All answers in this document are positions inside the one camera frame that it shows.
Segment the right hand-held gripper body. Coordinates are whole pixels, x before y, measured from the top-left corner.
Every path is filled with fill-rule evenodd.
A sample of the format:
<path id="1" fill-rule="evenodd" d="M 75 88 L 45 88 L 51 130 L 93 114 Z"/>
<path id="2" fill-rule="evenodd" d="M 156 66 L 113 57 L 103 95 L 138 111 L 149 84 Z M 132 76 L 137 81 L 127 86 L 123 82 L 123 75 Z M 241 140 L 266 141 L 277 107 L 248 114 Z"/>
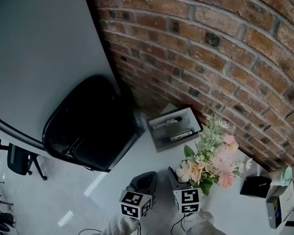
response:
<path id="1" fill-rule="evenodd" d="M 168 167 L 169 179 L 173 188 L 173 197 L 179 213 L 195 213 L 200 211 L 201 190 L 187 183 L 178 182 L 178 177 Z"/>

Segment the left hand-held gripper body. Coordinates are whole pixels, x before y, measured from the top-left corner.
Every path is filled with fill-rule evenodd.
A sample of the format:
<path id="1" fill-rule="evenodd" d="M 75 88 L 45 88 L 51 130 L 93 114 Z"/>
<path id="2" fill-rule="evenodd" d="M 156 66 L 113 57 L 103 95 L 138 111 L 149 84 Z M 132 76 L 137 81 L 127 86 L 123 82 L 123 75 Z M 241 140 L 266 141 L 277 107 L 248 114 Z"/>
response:
<path id="1" fill-rule="evenodd" d="M 135 219 L 145 216 L 152 209 L 157 180 L 155 171 L 134 177 L 119 199 L 122 215 Z"/>

